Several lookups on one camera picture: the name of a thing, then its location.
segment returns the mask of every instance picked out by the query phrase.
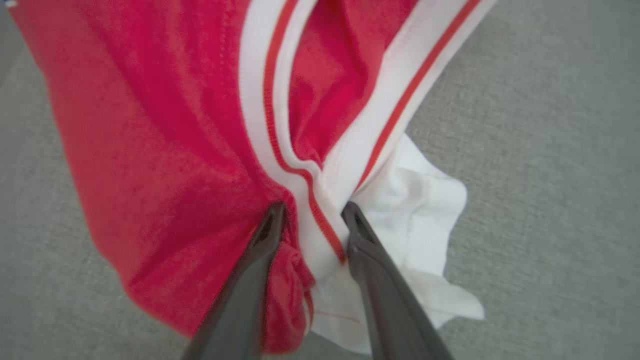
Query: red stripe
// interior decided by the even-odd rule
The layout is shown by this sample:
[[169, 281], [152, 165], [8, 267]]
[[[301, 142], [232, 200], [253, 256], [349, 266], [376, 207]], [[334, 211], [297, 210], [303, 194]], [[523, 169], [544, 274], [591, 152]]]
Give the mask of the red stripe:
[[333, 231], [329, 221], [324, 217], [324, 214], [316, 201], [316, 196], [313, 191], [313, 177], [308, 171], [299, 168], [292, 168], [284, 161], [280, 145], [278, 144], [278, 138], [276, 136], [275, 116], [273, 113], [273, 79], [275, 77], [276, 61], [278, 53], [280, 52], [280, 46], [282, 45], [282, 39], [284, 38], [285, 30], [287, 29], [289, 19], [291, 18], [291, 13], [295, 9], [297, 2], [298, 0], [288, 0], [282, 9], [280, 18], [278, 19], [278, 24], [276, 25], [275, 32], [273, 33], [273, 38], [271, 39], [271, 44], [269, 45], [269, 52], [267, 53], [267, 63], [264, 71], [264, 84], [262, 89], [264, 92], [264, 109], [267, 118], [267, 130], [269, 133], [269, 141], [271, 142], [271, 147], [273, 148], [278, 164], [286, 172], [300, 175], [307, 181], [311, 213], [336, 256], [340, 259], [340, 262], [344, 264], [346, 261], [346, 255], [342, 248], [342, 244], [340, 243], [340, 239], [335, 234], [335, 231]]
[[373, 166], [376, 164], [376, 161], [378, 160], [378, 157], [382, 152], [382, 148], [384, 148], [385, 143], [391, 135], [391, 132], [393, 132], [393, 129], [400, 119], [400, 115], [402, 115], [404, 108], [412, 98], [415, 89], [418, 87], [418, 85], [420, 85], [422, 79], [424, 79], [424, 76], [427, 74], [427, 72], [429, 72], [429, 70], [433, 66], [433, 63], [436, 61], [438, 56], [440, 56], [440, 53], [442, 53], [442, 50], [447, 46], [449, 41], [451, 41], [451, 38], [456, 34], [458, 29], [460, 29], [460, 26], [464, 23], [469, 14], [473, 12], [478, 3], [480, 3], [480, 0], [467, 1], [460, 12], [456, 15], [455, 19], [453, 19], [451, 24], [449, 24], [449, 27], [442, 34], [436, 45], [433, 47], [427, 58], [422, 63], [422, 66], [420, 66], [420, 69], [411, 80], [411, 83], [409, 83], [409, 86], [404, 91], [402, 97], [400, 98], [400, 101], [396, 105], [396, 108], [394, 108], [394, 111], [391, 113], [391, 116], [387, 120], [385, 128], [382, 130], [382, 133], [380, 134], [380, 137], [376, 142], [376, 146], [374, 146], [373, 148], [373, 152], [371, 153], [371, 157], [369, 158], [367, 167], [365, 167], [364, 173], [362, 174], [362, 177], [360, 178], [356, 189], [360, 188], [362, 183], [364, 183], [364, 181], [367, 179], [367, 176], [369, 176], [369, 173], [371, 173]]

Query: red fabric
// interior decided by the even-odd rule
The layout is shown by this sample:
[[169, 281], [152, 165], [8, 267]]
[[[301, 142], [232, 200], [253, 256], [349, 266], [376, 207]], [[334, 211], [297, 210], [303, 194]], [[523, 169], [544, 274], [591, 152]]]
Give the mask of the red fabric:
[[289, 123], [300, 159], [325, 157], [373, 92], [385, 50], [417, 0], [320, 0], [296, 52]]
[[[338, 3], [321, 0], [298, 54], [302, 68], [296, 58], [294, 148], [317, 161], [364, 105], [382, 51], [413, 4]], [[264, 348], [285, 352], [304, 336], [314, 279], [299, 250], [293, 196], [265, 174], [243, 127], [237, 79], [247, 7], [20, 0], [11, 13], [46, 77], [91, 236], [144, 310], [194, 334], [262, 214], [286, 203]], [[336, 46], [324, 48], [332, 38]], [[322, 78], [304, 66], [314, 48], [324, 53]]]

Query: white stripe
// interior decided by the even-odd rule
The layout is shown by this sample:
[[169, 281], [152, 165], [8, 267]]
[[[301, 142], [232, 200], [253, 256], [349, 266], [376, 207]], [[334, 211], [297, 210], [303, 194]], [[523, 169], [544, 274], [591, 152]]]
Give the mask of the white stripe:
[[[385, 51], [371, 97], [324, 162], [320, 179], [334, 206], [344, 206], [356, 190], [373, 148], [396, 104], [442, 33], [466, 2], [420, 0]], [[493, 3], [494, 0], [481, 1], [441, 52], [402, 112], [369, 174], [369, 179], [393, 151], [435, 79]]]
[[[254, 0], [249, 5], [240, 43], [240, 103], [247, 134], [260, 165], [270, 178], [291, 191], [296, 200], [298, 241], [301, 252], [312, 275], [318, 280], [330, 275], [339, 265], [339, 260], [313, 218], [309, 206], [307, 182], [299, 175], [286, 172], [276, 160], [269, 141], [263, 103], [262, 87], [267, 52], [285, 3], [284, 0]], [[293, 29], [304, 26], [313, 5], [314, 0], [300, 1], [296, 5], [289, 26], [294, 26]], [[288, 42], [282, 44], [284, 49], [294, 46], [291, 44], [292, 42], [295, 42], [295, 46], [298, 43], [298, 39], [292, 36], [286, 41]], [[291, 74], [286, 74], [287, 81], [290, 76]], [[280, 123], [281, 120], [281, 117], [276, 117], [278, 122], [276, 127], [284, 125]]]
[[[298, 50], [298, 44], [300, 37], [302, 36], [305, 24], [307, 23], [308, 16], [311, 14], [316, 0], [299, 0], [295, 10], [291, 15], [291, 20], [285, 31], [284, 38], [282, 40], [282, 47], [278, 54], [278, 61], [276, 63], [275, 78], [273, 82], [273, 111], [275, 115], [276, 135], [278, 138], [278, 144], [280, 145], [280, 151], [282, 157], [287, 164], [292, 168], [298, 168], [306, 170], [313, 177], [313, 192], [318, 203], [318, 206], [322, 210], [325, 218], [336, 232], [336, 235], [340, 239], [340, 242], [344, 248], [346, 240], [349, 236], [347, 226], [342, 219], [342, 208], [336, 208], [328, 200], [325, 192], [319, 186], [319, 182], [316, 180], [321, 174], [320, 166], [315, 161], [307, 160], [303, 161], [299, 159], [298, 155], [293, 150], [291, 143], [291, 131], [289, 129], [289, 93], [291, 86], [291, 75], [293, 73], [293, 62]], [[305, 213], [307, 218], [303, 221], [313, 221], [313, 215], [311, 212]], [[300, 246], [315, 247], [314, 244], [306, 244], [307, 236], [316, 237], [315, 234], [300, 234]]]

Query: white fabric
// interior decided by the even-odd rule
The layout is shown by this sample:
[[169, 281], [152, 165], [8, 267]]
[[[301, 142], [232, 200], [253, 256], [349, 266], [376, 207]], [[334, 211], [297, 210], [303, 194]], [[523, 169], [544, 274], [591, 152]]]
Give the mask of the white fabric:
[[[480, 302], [443, 277], [449, 233], [464, 208], [465, 187], [433, 166], [403, 135], [356, 202], [434, 326], [455, 316], [482, 319]], [[360, 290], [347, 265], [312, 290], [312, 331], [370, 354]]]

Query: gray floor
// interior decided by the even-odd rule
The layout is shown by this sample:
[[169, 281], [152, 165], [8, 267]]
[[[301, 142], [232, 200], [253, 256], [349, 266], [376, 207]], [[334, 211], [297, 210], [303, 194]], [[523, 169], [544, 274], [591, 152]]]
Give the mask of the gray floor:
[[[640, 2], [502, 0], [410, 134], [469, 203], [459, 359], [640, 358]], [[93, 248], [44, 81], [0, 11], [0, 359], [178, 359]], [[282, 359], [356, 359], [317, 336]]]

